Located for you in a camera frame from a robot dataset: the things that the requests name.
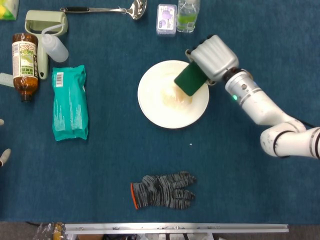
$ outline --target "green sponge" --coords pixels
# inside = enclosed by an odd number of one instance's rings
[[[201,68],[193,61],[174,80],[188,96],[192,96],[208,80]]]

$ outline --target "small box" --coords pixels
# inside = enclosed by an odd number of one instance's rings
[[[156,15],[156,34],[174,37],[177,27],[177,6],[173,4],[159,4]]]
[[[19,0],[0,0],[0,20],[16,20]]]

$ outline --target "white plastic bottle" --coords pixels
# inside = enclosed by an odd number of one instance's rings
[[[52,58],[53,61],[58,63],[62,63],[66,61],[69,57],[68,49],[65,45],[60,41],[57,36],[53,36],[51,34],[45,34],[52,29],[56,29],[61,27],[63,24],[55,25],[52,27],[48,27],[44,29],[41,33],[41,43],[42,47],[46,51],[46,53]]]
[[[179,0],[176,29],[182,33],[192,33],[200,10],[200,0]]]

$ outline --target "brown bottle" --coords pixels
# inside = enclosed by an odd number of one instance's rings
[[[29,102],[38,89],[38,62],[36,36],[17,33],[12,37],[13,85],[22,102]]]

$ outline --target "blue table surface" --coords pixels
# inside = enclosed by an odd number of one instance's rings
[[[320,1],[202,0],[196,29],[156,35],[158,4],[139,21],[116,13],[69,14],[65,63],[50,61],[32,103],[0,86],[0,221],[198,222],[320,224],[320,162],[263,152],[255,125],[224,90],[210,88],[206,112],[183,129],[164,129],[140,110],[143,74],[165,60],[187,61],[185,49],[218,34],[240,66],[288,114],[320,125]],[[129,7],[131,0],[21,0],[18,19],[0,22],[0,72],[12,72],[12,35],[28,10],[65,6]],[[52,67],[85,65],[88,140],[56,142]],[[144,175],[189,171],[197,184],[187,210],[135,210],[130,183]]]

